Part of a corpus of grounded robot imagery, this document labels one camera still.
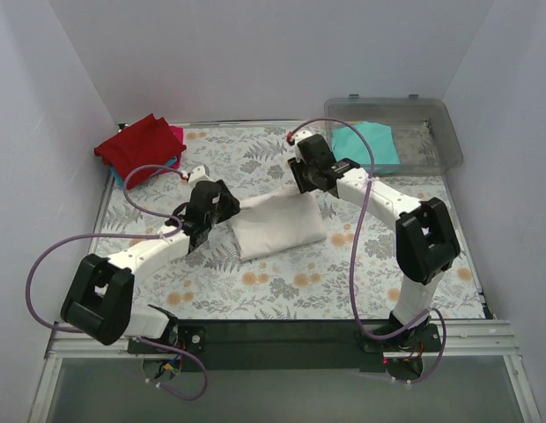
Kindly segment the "white Coca-Cola t-shirt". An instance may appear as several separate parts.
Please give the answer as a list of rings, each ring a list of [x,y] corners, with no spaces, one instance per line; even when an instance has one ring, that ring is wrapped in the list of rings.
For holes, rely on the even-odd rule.
[[[295,185],[242,200],[229,222],[243,262],[327,238],[316,198]]]

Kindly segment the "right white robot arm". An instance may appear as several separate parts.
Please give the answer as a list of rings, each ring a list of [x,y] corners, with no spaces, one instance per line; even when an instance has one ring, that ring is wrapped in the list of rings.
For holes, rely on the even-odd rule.
[[[402,285],[386,325],[376,331],[359,327],[364,338],[391,343],[400,350],[413,348],[431,313],[433,296],[443,275],[461,253],[446,204],[433,197],[419,200],[391,188],[357,162],[337,160],[326,139],[307,130],[291,133],[294,151],[288,164],[301,193],[315,190],[359,206],[395,234],[395,259]]]

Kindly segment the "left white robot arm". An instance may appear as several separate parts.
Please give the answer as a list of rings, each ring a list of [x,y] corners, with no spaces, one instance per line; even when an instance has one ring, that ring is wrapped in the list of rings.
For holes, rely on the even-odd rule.
[[[101,257],[86,256],[77,268],[61,318],[103,345],[122,337],[144,337],[162,353],[172,351],[179,332],[162,308],[133,301],[135,284],[195,251],[210,230],[240,212],[240,202],[221,180],[199,181],[154,239]]]

